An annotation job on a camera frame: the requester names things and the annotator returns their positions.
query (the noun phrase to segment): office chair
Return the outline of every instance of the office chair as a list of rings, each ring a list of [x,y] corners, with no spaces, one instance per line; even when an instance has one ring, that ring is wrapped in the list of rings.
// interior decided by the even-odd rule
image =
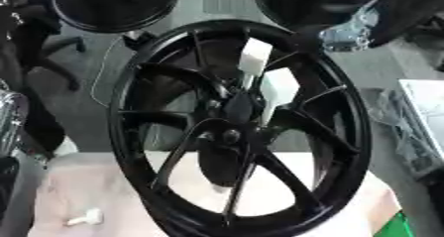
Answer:
[[[21,17],[23,24],[12,34],[12,40],[17,46],[17,53],[24,73],[34,67],[41,66],[51,70],[68,81],[68,89],[75,91],[80,83],[75,75],[67,68],[50,59],[50,55],[75,45],[80,53],[86,51],[81,37],[56,41],[45,45],[52,35],[60,34],[61,23],[53,9],[52,0],[27,0],[23,5]]]
[[[444,39],[444,19],[434,15],[425,23],[418,25],[405,35],[405,40],[409,43],[415,41],[418,36],[432,36]],[[436,70],[444,71],[444,59],[436,66]]]

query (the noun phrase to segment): small white cap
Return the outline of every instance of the small white cap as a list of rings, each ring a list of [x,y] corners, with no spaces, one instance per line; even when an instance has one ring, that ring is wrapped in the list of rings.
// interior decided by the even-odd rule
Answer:
[[[86,211],[86,214],[82,217],[70,219],[66,222],[67,226],[73,226],[77,224],[89,224],[98,225],[103,222],[103,212],[99,208],[92,208]]]

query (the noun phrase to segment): white table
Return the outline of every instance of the white table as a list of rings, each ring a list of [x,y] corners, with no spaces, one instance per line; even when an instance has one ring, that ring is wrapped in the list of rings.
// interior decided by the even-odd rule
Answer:
[[[159,166],[166,153],[149,152]],[[278,153],[301,180],[312,186],[313,162],[309,153]],[[196,154],[187,154],[173,171],[169,185],[182,197],[220,211],[228,192],[217,193],[200,173]],[[237,214],[258,215],[286,208],[293,197],[283,183],[263,169],[257,169],[247,183]],[[99,207],[103,224],[66,227],[64,223]],[[393,191],[368,173],[357,195],[340,213],[321,226],[300,236],[372,236],[400,206]],[[38,191],[36,223],[30,237],[142,237],[166,236],[144,209],[136,192],[123,177],[114,156],[106,153],[75,154],[50,165]]]

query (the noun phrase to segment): rim lip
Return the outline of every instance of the rim lip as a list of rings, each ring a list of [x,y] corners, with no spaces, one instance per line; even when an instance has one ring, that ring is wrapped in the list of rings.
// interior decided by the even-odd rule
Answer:
[[[132,79],[134,78],[134,65],[141,62],[141,59],[150,59],[157,55],[160,50],[164,49],[165,46],[169,45],[171,42],[177,41],[178,38],[181,38],[180,35],[186,34],[190,31],[198,31],[199,28],[208,28],[214,26],[220,26],[219,31],[224,31],[223,26],[231,24],[239,26],[240,28],[245,26],[254,27],[258,30],[261,30],[262,33],[271,32],[274,35],[282,35],[283,37],[287,36],[289,38],[290,33],[276,28],[272,26],[268,26],[265,24],[254,23],[249,21],[242,20],[216,20],[216,21],[206,21],[199,22],[195,24],[186,25],[177,29],[170,31],[162,36],[160,36],[154,43],[145,46],[140,52],[138,52],[125,67],[123,73],[121,74],[118,82],[116,83],[112,101],[109,108],[109,131],[111,143],[114,149],[114,154],[117,158],[117,161],[122,168],[126,178],[130,181],[132,186],[140,195],[142,202],[144,203],[146,209],[150,212],[150,214],[155,218],[161,228],[171,234],[171,236],[180,236],[174,234],[176,232],[173,230],[174,227],[181,227],[191,233],[192,236],[261,236],[261,237],[269,237],[269,236],[288,236],[293,234],[300,234],[306,230],[309,230],[318,224],[324,222],[326,219],[331,217],[332,215],[339,212],[353,197],[357,189],[362,183],[364,179],[365,173],[367,172],[368,165],[370,162],[370,151],[371,151],[371,131],[370,131],[370,122],[367,115],[366,108],[364,103],[354,87],[353,83],[346,76],[346,74],[325,54],[316,53],[313,57],[318,59],[323,65],[328,65],[330,70],[325,69],[325,71],[329,72],[329,75],[335,81],[341,81],[348,86],[347,98],[348,102],[354,102],[355,106],[350,106],[352,112],[356,115],[354,118],[355,122],[355,130],[356,130],[356,144],[358,144],[358,148],[361,148],[362,155],[359,160],[355,161],[351,169],[352,171],[348,171],[348,175],[342,177],[342,183],[340,185],[341,188],[344,189],[346,195],[343,195],[342,199],[336,199],[335,203],[331,206],[326,207],[322,213],[317,214],[315,217],[309,218],[304,222],[301,222],[298,225],[292,225],[288,227],[284,227],[284,229],[280,229],[280,231],[271,230],[262,233],[236,233],[235,235],[214,235],[215,230],[205,229],[205,225],[199,224],[199,222],[194,221],[193,218],[188,218],[186,215],[178,215],[178,211],[174,210],[174,208],[167,208],[167,204],[162,201],[162,199],[153,194],[149,188],[146,186],[141,186],[142,183],[146,183],[147,180],[143,179],[138,175],[138,171],[134,170],[134,165],[131,164],[131,159],[128,158],[128,148],[126,148],[124,134],[122,129],[122,122],[120,120],[120,116],[117,111],[120,109],[122,105],[124,105],[124,101],[126,98],[126,93],[128,92]],[[153,169],[147,169],[145,167],[145,171],[151,172],[151,174],[155,175]]]
[[[259,9],[267,16],[271,21],[283,27],[284,29],[290,31],[291,33],[295,33],[298,29],[297,25],[293,25],[292,23],[286,22],[278,13],[270,9],[270,7],[265,3],[264,0],[256,0],[256,4]]]
[[[152,24],[157,23],[162,18],[166,17],[171,13],[171,11],[174,9],[175,5],[177,4],[177,0],[170,0],[170,2],[167,2],[164,4],[164,6],[156,13],[151,15],[150,17],[133,22],[133,23],[127,23],[122,26],[111,26],[111,27],[96,27],[89,24],[84,24],[81,22],[74,21],[70,19],[68,16],[66,16],[61,9],[58,7],[58,4],[56,0],[53,0],[53,7],[55,8],[55,11],[58,13],[60,18],[65,21],[70,26],[86,31],[91,33],[99,33],[99,34],[120,34],[120,33],[126,33],[129,31],[139,30],[144,27],[151,26]]]

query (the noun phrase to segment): black wheel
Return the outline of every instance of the black wheel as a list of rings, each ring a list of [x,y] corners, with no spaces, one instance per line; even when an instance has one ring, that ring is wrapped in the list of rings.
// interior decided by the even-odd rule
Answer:
[[[252,110],[248,118],[234,123],[226,115],[226,106],[240,93],[237,65],[249,38],[274,46],[267,70],[287,66],[301,85],[294,101],[280,108],[265,128],[258,127],[257,113],[264,106],[256,84],[249,94]],[[190,112],[165,111],[165,105],[188,91],[196,98]],[[147,125],[155,124],[181,130],[180,140],[158,172],[141,157],[141,133]],[[270,149],[270,144],[287,130],[303,132],[310,142],[316,167],[312,189]],[[303,53],[287,31],[238,20],[187,25],[143,47],[116,83],[109,108],[109,131],[126,178],[169,236],[301,234],[350,201],[363,181],[371,154],[369,118],[345,73],[325,54]],[[229,143],[224,140],[227,134]],[[235,160],[228,157],[221,163],[217,155],[203,154],[208,144],[214,152],[221,152],[223,147],[224,154]],[[197,150],[200,168],[211,182],[220,181],[208,170],[212,167],[224,176],[224,184],[232,187],[221,213],[185,200],[167,184],[175,165],[190,148]],[[267,215],[237,215],[242,187],[257,166],[280,179],[292,191],[296,203]]]

